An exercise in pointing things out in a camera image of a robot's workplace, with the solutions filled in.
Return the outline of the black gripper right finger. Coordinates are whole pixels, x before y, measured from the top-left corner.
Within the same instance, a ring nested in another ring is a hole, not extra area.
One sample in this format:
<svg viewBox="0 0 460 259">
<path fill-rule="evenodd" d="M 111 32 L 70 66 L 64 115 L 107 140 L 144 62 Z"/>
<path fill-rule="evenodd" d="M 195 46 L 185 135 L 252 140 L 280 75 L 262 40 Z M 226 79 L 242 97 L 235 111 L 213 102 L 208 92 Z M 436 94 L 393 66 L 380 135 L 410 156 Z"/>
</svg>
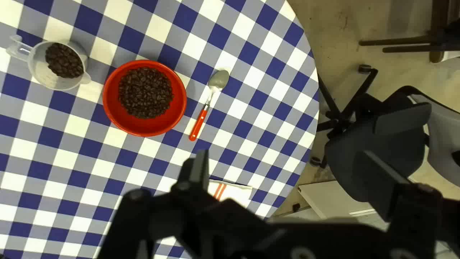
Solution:
<svg viewBox="0 0 460 259">
<path fill-rule="evenodd" d="M 356 157 L 360 196 L 377 212 L 393 212 L 403 193 L 413 186 L 396 169 L 373 151 L 360 151 Z"/>
</svg>

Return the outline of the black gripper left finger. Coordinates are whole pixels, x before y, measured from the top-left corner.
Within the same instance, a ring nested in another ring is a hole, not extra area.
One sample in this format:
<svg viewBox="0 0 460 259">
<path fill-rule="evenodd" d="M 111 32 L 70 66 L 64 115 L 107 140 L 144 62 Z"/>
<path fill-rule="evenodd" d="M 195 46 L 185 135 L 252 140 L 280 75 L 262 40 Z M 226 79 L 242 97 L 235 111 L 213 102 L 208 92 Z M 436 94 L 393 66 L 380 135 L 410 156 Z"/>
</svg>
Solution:
<svg viewBox="0 0 460 259">
<path fill-rule="evenodd" d="M 192 194 L 193 197 L 206 197 L 209 194 L 209 181 L 209 151 L 203 150 L 183 163 L 175 192 Z"/>
</svg>

